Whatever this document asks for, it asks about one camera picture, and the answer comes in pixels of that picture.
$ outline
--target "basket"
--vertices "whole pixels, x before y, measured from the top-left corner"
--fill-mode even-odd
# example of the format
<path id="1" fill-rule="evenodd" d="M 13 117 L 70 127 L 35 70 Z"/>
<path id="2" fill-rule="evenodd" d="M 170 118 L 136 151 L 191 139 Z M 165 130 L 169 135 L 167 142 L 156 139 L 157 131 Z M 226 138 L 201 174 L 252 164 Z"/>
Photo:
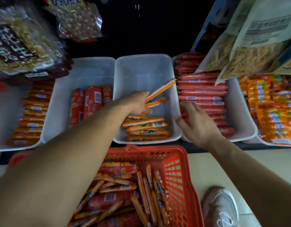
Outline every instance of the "basket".
<path id="1" fill-rule="evenodd" d="M 180 145 L 136 146 L 110 148 L 105 161 L 135 162 L 143 175 L 146 164 L 158 169 L 172 209 L 172 226 L 203 227 L 200 201 L 192 184 L 188 155 Z"/>

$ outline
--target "person's right hand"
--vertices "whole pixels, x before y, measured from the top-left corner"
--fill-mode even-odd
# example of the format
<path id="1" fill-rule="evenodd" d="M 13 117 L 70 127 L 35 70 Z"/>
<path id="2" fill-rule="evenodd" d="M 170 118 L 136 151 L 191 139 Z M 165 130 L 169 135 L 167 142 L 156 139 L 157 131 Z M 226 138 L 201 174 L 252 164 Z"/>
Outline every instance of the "person's right hand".
<path id="1" fill-rule="evenodd" d="M 188 112 L 190 126 L 180 116 L 175 117 L 177 125 L 182 129 L 185 136 L 195 145 L 208 149 L 210 143 L 217 139 L 225 139 L 214 120 L 205 113 L 196 103 L 180 102 Z"/>

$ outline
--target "white sneaker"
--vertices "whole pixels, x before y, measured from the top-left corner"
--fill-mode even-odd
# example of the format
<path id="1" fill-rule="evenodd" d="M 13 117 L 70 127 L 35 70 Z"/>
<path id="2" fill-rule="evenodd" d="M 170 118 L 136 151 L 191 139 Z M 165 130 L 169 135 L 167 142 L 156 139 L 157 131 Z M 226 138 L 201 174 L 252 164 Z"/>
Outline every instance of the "white sneaker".
<path id="1" fill-rule="evenodd" d="M 223 187 L 212 187 L 202 200 L 205 227 L 238 227 L 239 213 L 232 193 Z"/>

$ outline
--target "tiled floor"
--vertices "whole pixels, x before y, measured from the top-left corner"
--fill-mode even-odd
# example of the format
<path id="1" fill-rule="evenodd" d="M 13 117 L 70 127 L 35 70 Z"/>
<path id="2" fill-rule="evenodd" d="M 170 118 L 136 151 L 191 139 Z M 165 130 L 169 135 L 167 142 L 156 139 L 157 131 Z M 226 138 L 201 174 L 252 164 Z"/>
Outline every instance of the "tiled floor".
<path id="1" fill-rule="evenodd" d="M 291 183 L 291 149 L 257 150 L 246 153 Z M 241 194 L 211 154 L 189 154 L 188 159 L 191 178 L 200 199 L 208 188 L 223 186 L 234 195 L 240 213 L 240 226 L 261 226 Z"/>

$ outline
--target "snack bag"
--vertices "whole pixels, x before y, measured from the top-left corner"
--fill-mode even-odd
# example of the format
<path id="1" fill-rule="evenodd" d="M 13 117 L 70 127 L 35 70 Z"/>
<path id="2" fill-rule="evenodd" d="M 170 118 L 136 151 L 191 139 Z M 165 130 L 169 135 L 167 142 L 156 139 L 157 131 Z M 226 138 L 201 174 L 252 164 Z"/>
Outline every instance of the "snack bag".
<path id="1" fill-rule="evenodd" d="M 291 0 L 256 0 L 216 84 L 266 73 L 291 42 Z"/>
<path id="2" fill-rule="evenodd" d="M 71 69 L 72 60 L 35 9 L 28 0 L 0 1 L 0 80 L 9 85 L 63 77 Z"/>
<path id="3" fill-rule="evenodd" d="M 216 0 L 198 34 L 191 52 L 207 53 L 228 26 L 240 0 Z"/>
<path id="4" fill-rule="evenodd" d="M 256 0 L 241 0 L 226 30 L 216 40 L 195 73 L 222 70 L 230 60 L 236 38 Z"/>
<path id="5" fill-rule="evenodd" d="M 102 37 L 102 18 L 94 3 L 85 0 L 44 0 L 46 9 L 57 18 L 61 38 L 76 42 L 97 41 Z"/>

